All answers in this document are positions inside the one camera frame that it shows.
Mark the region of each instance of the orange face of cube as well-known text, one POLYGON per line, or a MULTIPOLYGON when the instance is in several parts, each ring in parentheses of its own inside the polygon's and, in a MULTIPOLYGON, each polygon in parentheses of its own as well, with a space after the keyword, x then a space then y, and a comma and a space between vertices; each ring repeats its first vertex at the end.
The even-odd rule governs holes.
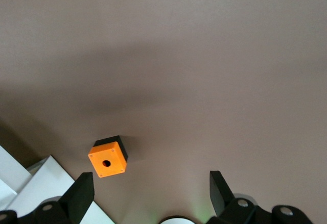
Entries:
POLYGON ((88 157, 99 177, 124 173, 127 162, 118 142, 92 147, 88 157))

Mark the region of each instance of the silver screw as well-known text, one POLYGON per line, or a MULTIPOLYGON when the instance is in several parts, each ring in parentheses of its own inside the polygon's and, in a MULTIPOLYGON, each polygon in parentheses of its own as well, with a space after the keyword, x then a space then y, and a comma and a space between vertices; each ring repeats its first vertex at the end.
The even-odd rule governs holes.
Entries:
POLYGON ((293 212, 287 207, 281 207, 281 213, 284 215, 293 215, 293 212))
POLYGON ((249 206, 249 204, 245 200, 238 200, 237 203, 239 204, 239 206, 242 206, 242 207, 249 206))
POLYGON ((47 211, 47 210, 50 210, 51 208, 52 208, 52 205, 45 205, 45 206, 43 206, 42 210, 47 211))
POLYGON ((7 218, 7 214, 1 214, 0 215, 0 220, 4 220, 4 219, 6 219, 7 218))

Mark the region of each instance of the small screw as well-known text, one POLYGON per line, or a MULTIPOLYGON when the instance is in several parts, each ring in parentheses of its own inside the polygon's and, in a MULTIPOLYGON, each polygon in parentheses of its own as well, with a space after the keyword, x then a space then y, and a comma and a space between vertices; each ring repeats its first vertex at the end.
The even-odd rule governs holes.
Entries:
POLYGON ((51 208, 52 208, 52 205, 45 205, 45 206, 43 206, 42 210, 47 211, 47 210, 50 210, 51 208))
POLYGON ((281 213, 283 213, 284 215, 293 215, 293 212, 287 208, 287 207, 281 207, 281 213))
POLYGON ((249 206, 249 204, 245 200, 238 200, 237 203, 239 204, 239 206, 242 206, 242 207, 249 206))
POLYGON ((7 218, 7 214, 1 214, 0 215, 0 220, 4 220, 4 219, 6 219, 7 218))

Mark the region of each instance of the orange and black box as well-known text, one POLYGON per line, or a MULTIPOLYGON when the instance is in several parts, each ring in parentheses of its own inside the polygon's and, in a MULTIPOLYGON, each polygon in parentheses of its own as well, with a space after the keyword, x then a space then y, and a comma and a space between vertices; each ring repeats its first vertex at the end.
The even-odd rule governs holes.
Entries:
POLYGON ((88 157, 101 178, 124 173, 126 170, 128 155, 120 136, 96 141, 88 157))

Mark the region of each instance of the black side of cube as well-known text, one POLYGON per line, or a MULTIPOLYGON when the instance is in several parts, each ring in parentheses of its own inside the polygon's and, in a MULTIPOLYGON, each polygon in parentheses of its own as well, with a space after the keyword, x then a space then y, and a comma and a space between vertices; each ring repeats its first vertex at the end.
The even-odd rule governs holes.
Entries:
POLYGON ((109 138, 105 138, 105 139, 101 139, 101 140, 97 140, 95 143, 94 143, 94 146, 100 146, 100 145, 103 145, 103 144, 107 144, 107 143, 111 143, 111 142, 118 142, 118 145, 119 147, 121 148, 122 150, 122 153, 123 153, 123 156, 127 162, 127 159, 128 159, 128 155, 127 155, 127 152, 124 148, 124 145, 123 145, 123 142, 121 140, 121 137, 120 136, 112 136, 112 137, 109 137, 109 138))

